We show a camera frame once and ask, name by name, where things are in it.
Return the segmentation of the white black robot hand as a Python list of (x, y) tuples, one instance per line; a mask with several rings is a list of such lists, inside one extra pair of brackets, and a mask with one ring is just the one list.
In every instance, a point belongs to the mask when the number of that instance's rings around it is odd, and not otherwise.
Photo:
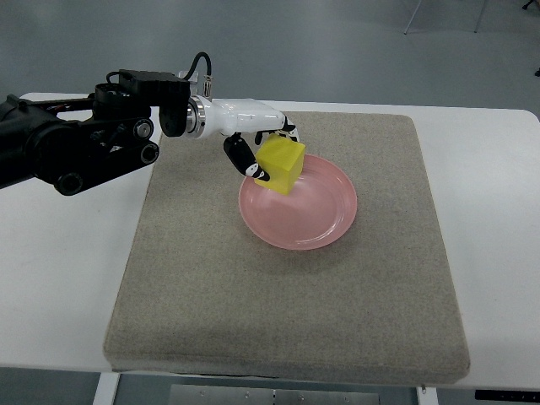
[(243, 175), (268, 182), (270, 175), (255, 158), (244, 133), (255, 135), (260, 144), (262, 135), (278, 134), (297, 142), (300, 140), (296, 125), (281, 111), (253, 99), (208, 99), (192, 96), (188, 102), (186, 130), (191, 139), (206, 138), (214, 134), (224, 136), (224, 151), (234, 167)]

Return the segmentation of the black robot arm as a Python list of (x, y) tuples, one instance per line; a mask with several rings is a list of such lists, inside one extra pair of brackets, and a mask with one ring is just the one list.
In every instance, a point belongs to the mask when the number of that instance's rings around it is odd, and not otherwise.
[(168, 137), (186, 134), (194, 122), (190, 78), (201, 51), (182, 76), (120, 69), (113, 83), (97, 84), (84, 98), (31, 101), (13, 94), (1, 104), (1, 186), (31, 178), (73, 196), (151, 165), (152, 108)]

